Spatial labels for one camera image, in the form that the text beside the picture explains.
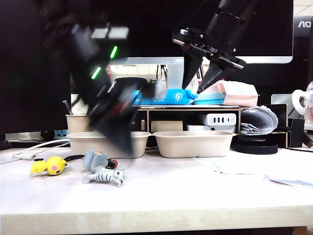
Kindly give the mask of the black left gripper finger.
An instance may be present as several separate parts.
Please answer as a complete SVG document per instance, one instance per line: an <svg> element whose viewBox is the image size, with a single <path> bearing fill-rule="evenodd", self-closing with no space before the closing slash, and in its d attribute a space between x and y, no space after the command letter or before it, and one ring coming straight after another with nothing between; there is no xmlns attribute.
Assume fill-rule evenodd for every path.
<svg viewBox="0 0 313 235"><path fill-rule="evenodd" d="M96 107L90 115L90 125L104 135L127 157L133 153L130 125L134 108L124 110L110 107Z"/></svg>
<svg viewBox="0 0 313 235"><path fill-rule="evenodd" d="M131 107L136 94L147 85L147 81L144 78L117 78L114 82L112 91L115 95L115 100L112 108L121 110Z"/></svg>

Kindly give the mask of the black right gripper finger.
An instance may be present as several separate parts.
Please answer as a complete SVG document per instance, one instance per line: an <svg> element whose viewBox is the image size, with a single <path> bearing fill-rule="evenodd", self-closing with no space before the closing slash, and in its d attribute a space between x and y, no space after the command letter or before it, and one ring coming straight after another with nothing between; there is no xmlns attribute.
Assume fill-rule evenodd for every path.
<svg viewBox="0 0 313 235"><path fill-rule="evenodd" d="M217 81L227 78L229 75L234 73L234 69L228 66L224 66L224 64L213 63L210 62L209 68L202 78L202 82L200 83L197 93L202 93L205 89L212 86Z"/></svg>
<svg viewBox="0 0 313 235"><path fill-rule="evenodd" d="M193 54L191 52L183 51L184 56L184 70L182 88L186 89L193 79L194 75L198 71L203 62L203 55Z"/></svg>

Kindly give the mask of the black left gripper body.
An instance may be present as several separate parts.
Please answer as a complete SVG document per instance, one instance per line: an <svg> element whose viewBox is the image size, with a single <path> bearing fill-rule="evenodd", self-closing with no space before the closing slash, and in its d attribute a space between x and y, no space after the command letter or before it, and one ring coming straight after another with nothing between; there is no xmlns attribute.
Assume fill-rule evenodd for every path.
<svg viewBox="0 0 313 235"><path fill-rule="evenodd" d="M98 39L92 37L88 25L75 24L70 31L71 55L75 64L71 70L79 96L88 106L89 116L96 107L112 107L114 84L106 73L110 61Z"/></svg>

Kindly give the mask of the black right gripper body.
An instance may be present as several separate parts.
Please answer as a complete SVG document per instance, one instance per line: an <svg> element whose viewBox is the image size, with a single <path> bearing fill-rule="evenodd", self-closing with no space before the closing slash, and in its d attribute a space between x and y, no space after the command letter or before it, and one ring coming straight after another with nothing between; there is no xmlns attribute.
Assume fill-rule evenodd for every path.
<svg viewBox="0 0 313 235"><path fill-rule="evenodd" d="M221 67L243 69L246 62L232 55L246 31L246 12L215 12L205 31L182 28L172 34L190 63L206 57Z"/></svg>

